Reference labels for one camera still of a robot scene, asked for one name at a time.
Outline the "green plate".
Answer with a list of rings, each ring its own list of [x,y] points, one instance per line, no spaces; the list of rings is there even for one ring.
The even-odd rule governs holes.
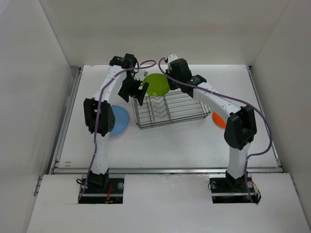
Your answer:
[[[149,84],[146,91],[149,96],[161,97],[170,91],[167,77],[160,73],[153,73],[146,76],[142,85],[145,83]]]

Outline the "blue plate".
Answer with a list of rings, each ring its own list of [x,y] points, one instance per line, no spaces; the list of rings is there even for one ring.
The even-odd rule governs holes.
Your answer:
[[[115,116],[115,126],[109,137],[116,137],[123,134],[128,128],[130,123],[130,115],[125,108],[119,105],[112,105],[112,110]]]

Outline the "orange plate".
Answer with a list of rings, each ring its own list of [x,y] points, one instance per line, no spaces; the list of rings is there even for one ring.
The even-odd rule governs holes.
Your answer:
[[[226,128],[226,122],[216,113],[212,113],[212,119],[214,123],[222,129]]]

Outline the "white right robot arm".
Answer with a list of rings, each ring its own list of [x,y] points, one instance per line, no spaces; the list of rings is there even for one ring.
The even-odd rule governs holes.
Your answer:
[[[201,75],[192,75],[188,63],[172,54],[164,58],[165,75],[171,90],[180,89],[200,101],[226,121],[224,139],[229,145],[229,164],[226,170],[226,188],[237,191],[242,187],[245,162],[251,142],[257,133],[255,113],[251,106],[238,106],[216,91]]]

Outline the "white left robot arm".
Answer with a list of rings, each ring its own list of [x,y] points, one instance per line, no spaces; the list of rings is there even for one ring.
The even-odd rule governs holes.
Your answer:
[[[139,105],[143,104],[149,84],[141,84],[142,81],[135,79],[135,70],[139,70],[139,67],[134,55],[127,53],[124,57],[114,56],[109,62],[108,75],[96,94],[84,100],[85,123],[93,134],[95,144],[90,164],[91,174],[104,175],[108,171],[108,158],[104,149],[116,124],[111,101],[119,96],[126,102],[135,98]]]

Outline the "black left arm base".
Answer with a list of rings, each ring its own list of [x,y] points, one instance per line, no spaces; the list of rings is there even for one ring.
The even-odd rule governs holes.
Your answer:
[[[100,175],[90,172],[76,182],[80,186],[79,204],[123,204],[124,177],[109,177],[108,172]]]

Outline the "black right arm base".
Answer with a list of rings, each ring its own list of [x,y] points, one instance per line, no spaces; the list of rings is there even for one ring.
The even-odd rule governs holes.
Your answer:
[[[227,172],[225,176],[210,176],[207,187],[214,204],[259,204],[261,201],[261,193],[248,173],[246,178],[243,175],[238,179],[232,178]]]

